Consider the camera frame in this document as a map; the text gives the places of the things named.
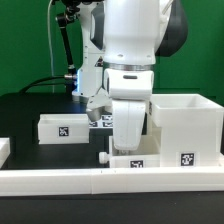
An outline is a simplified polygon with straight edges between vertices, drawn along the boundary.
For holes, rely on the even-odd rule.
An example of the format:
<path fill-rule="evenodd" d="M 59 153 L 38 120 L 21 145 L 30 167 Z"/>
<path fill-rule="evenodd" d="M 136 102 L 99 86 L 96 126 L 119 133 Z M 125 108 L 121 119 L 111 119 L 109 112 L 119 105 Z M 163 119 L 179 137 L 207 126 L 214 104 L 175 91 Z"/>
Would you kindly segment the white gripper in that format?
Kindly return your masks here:
<path fill-rule="evenodd" d="M 117 150 L 134 151 L 138 148 L 145 112 L 144 101 L 112 101 L 113 140 Z"/>

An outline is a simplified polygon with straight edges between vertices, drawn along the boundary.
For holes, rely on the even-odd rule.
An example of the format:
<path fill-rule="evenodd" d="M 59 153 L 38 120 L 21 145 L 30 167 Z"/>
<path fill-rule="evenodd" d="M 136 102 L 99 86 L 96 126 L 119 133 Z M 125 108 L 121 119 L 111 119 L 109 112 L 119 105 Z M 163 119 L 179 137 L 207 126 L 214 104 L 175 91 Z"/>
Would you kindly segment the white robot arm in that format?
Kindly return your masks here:
<path fill-rule="evenodd" d="M 176 53 L 187 38 L 180 0 L 54 0 L 64 41 L 69 93 L 87 103 L 92 120 L 113 116 L 118 150 L 140 144 L 158 56 Z"/>

